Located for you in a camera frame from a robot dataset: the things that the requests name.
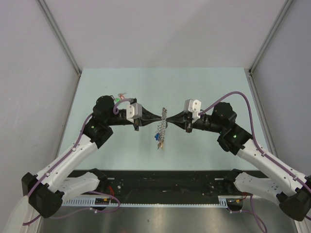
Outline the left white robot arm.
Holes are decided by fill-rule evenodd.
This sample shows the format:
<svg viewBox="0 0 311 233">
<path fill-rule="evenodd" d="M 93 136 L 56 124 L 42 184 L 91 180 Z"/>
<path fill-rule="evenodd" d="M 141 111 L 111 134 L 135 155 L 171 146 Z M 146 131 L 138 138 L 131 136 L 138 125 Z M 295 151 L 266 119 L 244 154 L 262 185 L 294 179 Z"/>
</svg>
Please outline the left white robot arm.
<svg viewBox="0 0 311 233">
<path fill-rule="evenodd" d="M 80 133 L 66 152 L 35 175 L 26 173 L 22 179 L 23 195 L 43 217 L 53 216 L 63 203 L 65 192 L 60 186 L 72 171 L 97 151 L 113 134 L 112 126 L 140 127 L 160 121 L 161 117 L 147 111 L 136 99 L 115 102 L 111 96 L 96 100 L 93 112 L 85 119 Z"/>
</svg>

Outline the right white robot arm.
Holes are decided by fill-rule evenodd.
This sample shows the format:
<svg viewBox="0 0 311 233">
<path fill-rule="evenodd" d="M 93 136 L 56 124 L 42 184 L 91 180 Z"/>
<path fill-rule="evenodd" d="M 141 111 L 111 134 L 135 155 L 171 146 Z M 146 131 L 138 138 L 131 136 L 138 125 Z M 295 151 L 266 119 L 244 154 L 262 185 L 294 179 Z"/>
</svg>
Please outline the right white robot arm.
<svg viewBox="0 0 311 233">
<path fill-rule="evenodd" d="M 239 191 L 254 194 L 275 203 L 290 218 L 303 221 L 311 209 L 311 178 L 261 147 L 252 134 L 236 124 L 236 117 L 229 103 L 220 102 L 211 115 L 200 115 L 195 108 L 186 108 L 167 121 L 188 133 L 194 129 L 218 133 L 217 142 L 224 151 L 246 160 L 267 176 L 256 178 L 234 169 L 224 182 L 228 194 Z"/>
</svg>

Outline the metal disc keyring organiser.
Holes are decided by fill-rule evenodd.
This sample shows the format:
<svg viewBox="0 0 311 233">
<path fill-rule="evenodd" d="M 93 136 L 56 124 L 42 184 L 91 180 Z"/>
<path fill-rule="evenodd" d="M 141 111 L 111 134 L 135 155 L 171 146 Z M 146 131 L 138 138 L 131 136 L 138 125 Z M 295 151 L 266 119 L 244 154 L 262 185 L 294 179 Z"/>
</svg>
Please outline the metal disc keyring organiser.
<svg viewBox="0 0 311 233">
<path fill-rule="evenodd" d="M 165 140 L 165 133 L 166 133 L 166 128 L 168 126 L 167 123 L 167 109 L 165 107 L 162 108 L 161 112 L 161 121 L 157 125 L 157 131 L 156 134 L 160 134 L 160 140 L 157 141 L 157 149 L 163 150 L 164 148 L 164 140 Z"/>
</svg>

